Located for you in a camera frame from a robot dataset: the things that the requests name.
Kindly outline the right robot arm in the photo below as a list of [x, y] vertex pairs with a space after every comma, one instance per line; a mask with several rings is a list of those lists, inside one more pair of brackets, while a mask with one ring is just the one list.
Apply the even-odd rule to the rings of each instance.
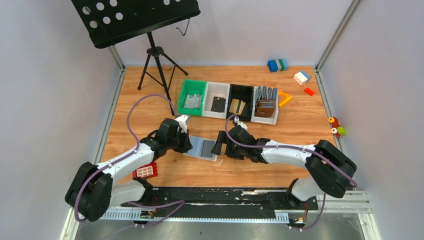
[[211, 153], [220, 155], [222, 145], [226, 145], [224, 154], [229, 158], [306, 169], [309, 176], [295, 179], [289, 187], [289, 193], [302, 202], [321, 194], [341, 199], [346, 190], [355, 185], [356, 164], [327, 140], [309, 145], [284, 144], [269, 138], [255, 138], [238, 125], [229, 132], [219, 132]]

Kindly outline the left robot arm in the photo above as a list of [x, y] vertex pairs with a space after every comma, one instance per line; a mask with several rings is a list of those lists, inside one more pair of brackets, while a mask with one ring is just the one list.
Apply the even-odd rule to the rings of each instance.
[[111, 207], [132, 201], [149, 201], [152, 185], [146, 180], [134, 177], [125, 183], [119, 181], [170, 150], [177, 153], [191, 150], [188, 119], [188, 115], [166, 118], [159, 129], [139, 140], [125, 153], [99, 164], [83, 163], [65, 194], [65, 202], [74, 208], [77, 215], [94, 222]]

